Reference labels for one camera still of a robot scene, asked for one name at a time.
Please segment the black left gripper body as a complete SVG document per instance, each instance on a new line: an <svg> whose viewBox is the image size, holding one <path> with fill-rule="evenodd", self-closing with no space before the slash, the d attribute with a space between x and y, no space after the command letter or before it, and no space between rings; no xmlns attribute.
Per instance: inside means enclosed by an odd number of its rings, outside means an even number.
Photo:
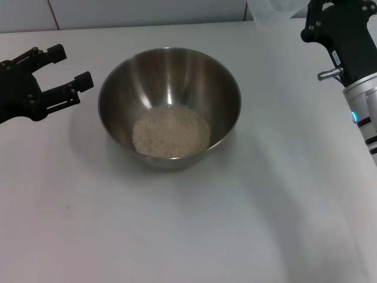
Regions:
<svg viewBox="0 0 377 283"><path fill-rule="evenodd" d="M6 60L1 62L1 123L16 117L32 121L45 118L41 89L27 68Z"/></svg>

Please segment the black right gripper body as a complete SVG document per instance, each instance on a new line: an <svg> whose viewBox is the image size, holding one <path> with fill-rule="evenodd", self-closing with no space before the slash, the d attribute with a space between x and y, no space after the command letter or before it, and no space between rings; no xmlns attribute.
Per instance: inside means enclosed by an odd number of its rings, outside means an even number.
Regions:
<svg viewBox="0 0 377 283"><path fill-rule="evenodd" d="M335 5L322 9L317 43L328 51L336 68L342 68L344 87L376 73L376 44L369 31L368 11L345 11Z"/></svg>

